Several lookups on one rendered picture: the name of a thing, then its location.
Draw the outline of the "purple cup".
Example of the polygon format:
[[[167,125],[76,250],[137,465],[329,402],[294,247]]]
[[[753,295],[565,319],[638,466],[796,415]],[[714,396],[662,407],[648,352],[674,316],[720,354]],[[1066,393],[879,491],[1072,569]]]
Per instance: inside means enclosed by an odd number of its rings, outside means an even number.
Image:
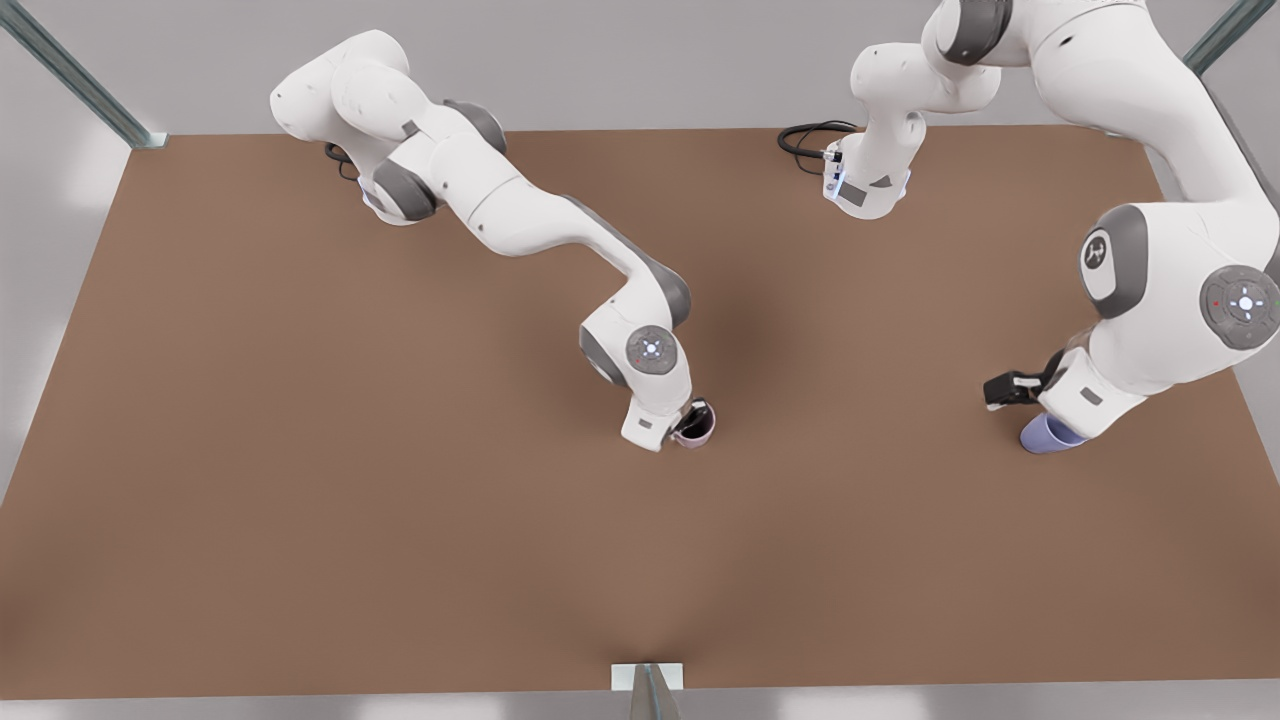
[[[1030,454],[1056,454],[1088,441],[1050,413],[1041,413],[1021,429],[1019,441]]]

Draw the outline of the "pink cup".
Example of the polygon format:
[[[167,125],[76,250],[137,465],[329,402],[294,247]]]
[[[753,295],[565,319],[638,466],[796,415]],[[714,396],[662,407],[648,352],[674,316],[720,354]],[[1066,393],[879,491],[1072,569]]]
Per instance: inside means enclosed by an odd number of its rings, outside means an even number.
[[[691,400],[686,413],[672,428],[669,437],[685,448],[699,448],[716,429],[716,411],[703,397]]]

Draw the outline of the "silver frame post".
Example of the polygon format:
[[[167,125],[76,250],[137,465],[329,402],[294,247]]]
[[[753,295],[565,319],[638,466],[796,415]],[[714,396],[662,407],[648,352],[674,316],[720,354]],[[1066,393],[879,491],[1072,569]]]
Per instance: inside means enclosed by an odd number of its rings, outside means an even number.
[[[164,149],[169,135],[137,120],[18,0],[0,0],[0,28],[63,83],[131,149]]]
[[[1234,0],[1233,5],[1199,37],[1184,55],[1187,67],[1202,76],[1226,50],[1248,33],[1277,0]]]
[[[628,720],[684,720],[673,694],[684,688],[680,662],[611,666],[611,689],[630,693]]]

